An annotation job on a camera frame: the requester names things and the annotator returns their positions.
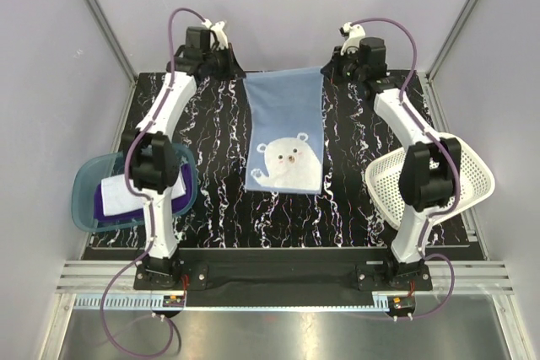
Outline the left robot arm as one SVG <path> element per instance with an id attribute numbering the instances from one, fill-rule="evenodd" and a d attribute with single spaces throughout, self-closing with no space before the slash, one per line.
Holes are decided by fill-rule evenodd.
<path id="1" fill-rule="evenodd" d="M 178 243 L 172 229 L 172 188 L 181 163 L 172 136 L 189 100 L 205 78 L 233 80 L 245 72 L 235 59 L 224 21 L 186 30 L 183 45 L 170 48 L 163 87 L 146 116 L 121 137 L 125 184 L 143 203 L 144 252 L 135 260 L 138 277 L 162 288 L 182 278 Z"/>

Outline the light blue towel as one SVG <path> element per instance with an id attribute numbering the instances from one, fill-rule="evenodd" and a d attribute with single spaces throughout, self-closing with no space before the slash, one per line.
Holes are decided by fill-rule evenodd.
<path id="1" fill-rule="evenodd" d="M 249 73 L 244 87 L 251 112 L 245 188 L 321 193 L 324 154 L 321 69 Z"/>

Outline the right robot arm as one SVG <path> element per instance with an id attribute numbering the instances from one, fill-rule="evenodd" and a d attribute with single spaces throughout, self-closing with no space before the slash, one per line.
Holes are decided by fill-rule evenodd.
<path id="1" fill-rule="evenodd" d="M 386 285 L 402 289 L 422 272 L 433 217 L 446 214 L 447 204 L 459 200 L 462 146 L 454 137 L 440 137 L 409 104 L 405 88 L 387 71 L 383 39 L 345 40 L 321 73 L 335 83 L 357 85 L 404 149 L 398 181 L 404 212 L 382 265 Z"/>

